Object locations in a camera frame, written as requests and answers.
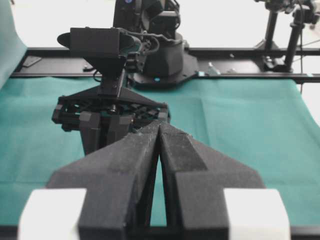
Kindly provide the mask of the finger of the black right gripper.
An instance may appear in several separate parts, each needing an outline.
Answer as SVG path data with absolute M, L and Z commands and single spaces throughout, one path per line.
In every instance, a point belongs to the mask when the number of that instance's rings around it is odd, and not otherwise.
M 88 155 L 100 148 L 101 115 L 83 111 L 79 115 L 79 131 L 84 154 Z
M 133 127 L 135 115 L 112 115 L 109 117 L 107 145 L 111 145 L 125 137 Z

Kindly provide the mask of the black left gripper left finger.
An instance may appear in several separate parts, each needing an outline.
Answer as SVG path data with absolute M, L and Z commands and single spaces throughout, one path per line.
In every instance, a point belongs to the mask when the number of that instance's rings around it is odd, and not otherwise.
M 87 190 L 78 222 L 82 240 L 126 240 L 128 230 L 150 226 L 159 126 L 154 121 L 53 172 L 47 188 Z

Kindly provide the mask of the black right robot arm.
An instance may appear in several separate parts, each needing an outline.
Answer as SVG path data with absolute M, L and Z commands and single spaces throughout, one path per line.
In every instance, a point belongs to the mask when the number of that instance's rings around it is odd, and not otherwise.
M 118 0 L 111 28 L 72 27 L 57 37 L 101 75 L 97 86 L 60 96 L 52 114 L 64 131 L 80 132 L 85 155 L 155 120 L 170 122 L 166 103 L 130 86 L 174 84 L 197 73 L 197 60 L 177 32 L 180 24 L 175 0 Z

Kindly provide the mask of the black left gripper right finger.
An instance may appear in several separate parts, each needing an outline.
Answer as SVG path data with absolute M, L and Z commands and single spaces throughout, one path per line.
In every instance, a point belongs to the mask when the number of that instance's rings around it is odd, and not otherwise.
M 183 240 L 227 240 L 225 188 L 264 189 L 258 172 L 168 123 L 159 126 L 167 224 Z

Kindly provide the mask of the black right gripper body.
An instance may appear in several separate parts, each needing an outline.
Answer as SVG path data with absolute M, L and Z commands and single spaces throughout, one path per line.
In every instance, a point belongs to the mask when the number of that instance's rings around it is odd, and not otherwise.
M 101 123 L 107 126 L 111 116 L 133 116 L 133 126 L 141 128 L 152 121 L 169 123 L 171 114 L 167 103 L 156 102 L 143 95 L 122 87 L 117 96 L 98 94 L 99 86 L 69 96 L 60 96 L 53 110 L 52 121 L 61 124 L 64 131 L 80 129 L 80 114 L 101 114 Z

